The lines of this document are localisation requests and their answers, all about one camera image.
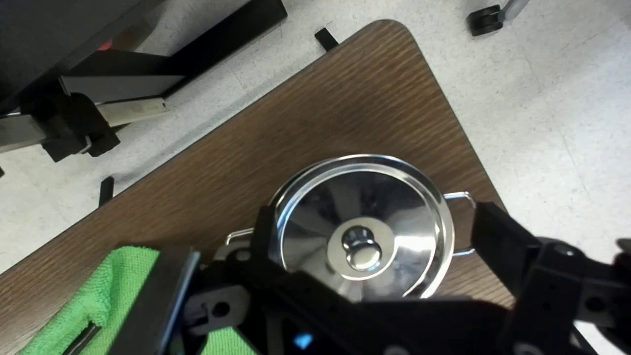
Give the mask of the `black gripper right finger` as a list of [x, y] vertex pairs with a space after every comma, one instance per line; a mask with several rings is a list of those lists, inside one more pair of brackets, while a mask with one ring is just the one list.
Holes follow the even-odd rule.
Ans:
[[494, 202], [475, 206], [471, 246], [516, 295], [542, 242]]

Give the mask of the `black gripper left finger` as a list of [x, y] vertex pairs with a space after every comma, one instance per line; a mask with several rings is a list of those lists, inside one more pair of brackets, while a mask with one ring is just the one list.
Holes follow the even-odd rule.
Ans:
[[197, 250], [161, 250], [108, 352], [185, 355], [181, 311], [197, 268]]

